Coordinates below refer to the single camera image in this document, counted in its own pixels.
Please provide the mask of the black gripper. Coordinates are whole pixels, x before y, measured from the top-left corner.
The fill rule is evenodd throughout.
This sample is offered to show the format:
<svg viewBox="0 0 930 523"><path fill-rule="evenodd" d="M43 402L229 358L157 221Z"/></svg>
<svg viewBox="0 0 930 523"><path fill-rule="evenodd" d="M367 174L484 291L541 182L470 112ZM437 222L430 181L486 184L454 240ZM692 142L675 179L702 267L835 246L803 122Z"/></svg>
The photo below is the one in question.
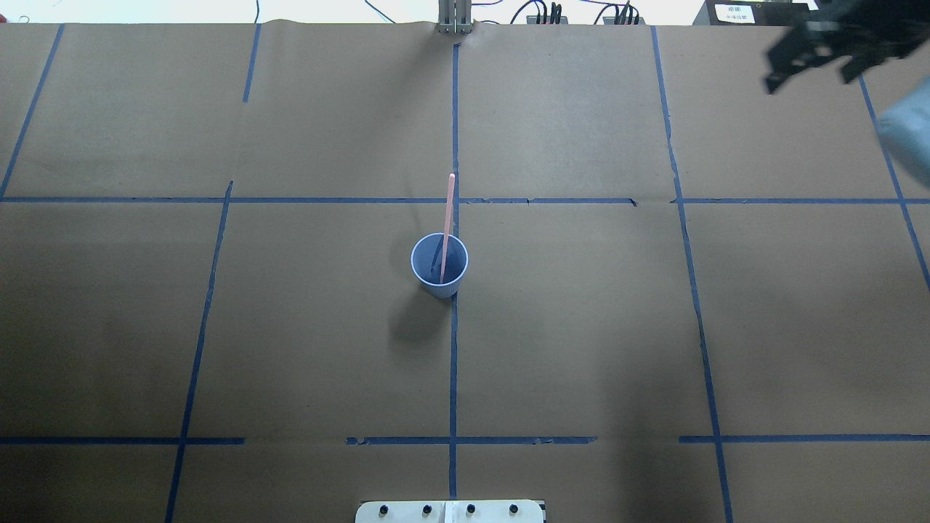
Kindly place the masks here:
<svg viewBox="0 0 930 523"><path fill-rule="evenodd" d="M824 1L765 52L765 89L774 94L796 74L845 56L848 85L885 59L909 57L928 40L928 26L928 1Z"/></svg>

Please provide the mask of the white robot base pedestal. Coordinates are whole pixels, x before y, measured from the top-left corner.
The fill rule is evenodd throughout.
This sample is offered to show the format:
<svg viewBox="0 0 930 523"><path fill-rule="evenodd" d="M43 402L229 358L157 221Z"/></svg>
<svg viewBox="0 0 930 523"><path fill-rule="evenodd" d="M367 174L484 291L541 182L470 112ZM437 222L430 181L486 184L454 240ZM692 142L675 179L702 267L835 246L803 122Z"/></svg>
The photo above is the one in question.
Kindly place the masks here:
<svg viewBox="0 0 930 523"><path fill-rule="evenodd" d="M531 499L380 500L363 502L355 522L547 522L545 503Z"/></svg>

